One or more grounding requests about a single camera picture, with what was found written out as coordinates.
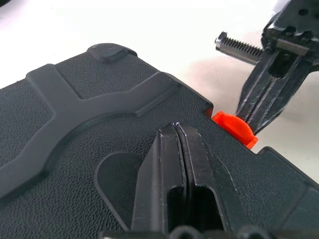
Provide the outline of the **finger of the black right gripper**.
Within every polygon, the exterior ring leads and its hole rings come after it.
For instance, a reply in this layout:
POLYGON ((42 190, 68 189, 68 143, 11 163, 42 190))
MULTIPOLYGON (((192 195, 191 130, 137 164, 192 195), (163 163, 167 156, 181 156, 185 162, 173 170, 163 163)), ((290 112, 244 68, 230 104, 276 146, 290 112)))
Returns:
POLYGON ((277 52, 264 52, 242 88, 236 115, 250 126, 260 118, 259 113, 255 116, 257 106, 271 86, 269 69, 276 57, 277 52))
POLYGON ((277 57, 269 69, 271 86, 257 106, 258 122, 250 126, 255 134, 281 114, 309 73, 309 62, 302 56, 284 50, 275 52, 277 57))

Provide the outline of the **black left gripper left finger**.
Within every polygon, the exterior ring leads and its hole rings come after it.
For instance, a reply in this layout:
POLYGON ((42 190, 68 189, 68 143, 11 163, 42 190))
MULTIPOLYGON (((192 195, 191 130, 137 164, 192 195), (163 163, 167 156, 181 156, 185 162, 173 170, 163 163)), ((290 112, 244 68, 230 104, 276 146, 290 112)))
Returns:
POLYGON ((183 221, 185 172, 171 123, 157 131, 138 172, 131 229, 170 233, 183 221))

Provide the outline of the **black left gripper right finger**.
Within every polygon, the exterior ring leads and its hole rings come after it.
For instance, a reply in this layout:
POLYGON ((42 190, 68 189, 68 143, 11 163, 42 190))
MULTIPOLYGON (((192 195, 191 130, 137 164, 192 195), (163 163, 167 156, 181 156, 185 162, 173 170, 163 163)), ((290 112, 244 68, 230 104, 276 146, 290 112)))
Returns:
POLYGON ((197 129, 176 127, 187 178, 186 222, 199 231, 238 232, 247 215, 226 166, 210 152, 197 129))

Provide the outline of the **orange case latch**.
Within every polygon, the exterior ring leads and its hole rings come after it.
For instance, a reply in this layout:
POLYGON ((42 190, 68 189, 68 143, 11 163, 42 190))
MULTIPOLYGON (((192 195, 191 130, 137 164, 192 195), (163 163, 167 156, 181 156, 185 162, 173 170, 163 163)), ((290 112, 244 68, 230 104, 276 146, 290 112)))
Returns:
POLYGON ((235 115, 219 111, 211 119, 248 149, 252 149, 258 141, 249 125, 235 115))

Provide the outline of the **black plastic tool case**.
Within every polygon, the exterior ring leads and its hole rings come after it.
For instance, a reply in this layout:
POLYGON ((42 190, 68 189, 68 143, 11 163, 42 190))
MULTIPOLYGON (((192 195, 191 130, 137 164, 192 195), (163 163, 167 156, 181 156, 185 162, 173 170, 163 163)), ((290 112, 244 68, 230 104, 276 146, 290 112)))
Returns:
POLYGON ((110 43, 0 89, 0 239, 319 239, 319 184, 269 147, 253 153, 211 111, 110 43), (238 232, 187 224, 186 198, 170 233, 131 229, 140 166, 169 123, 197 129, 228 169, 247 215, 238 232))

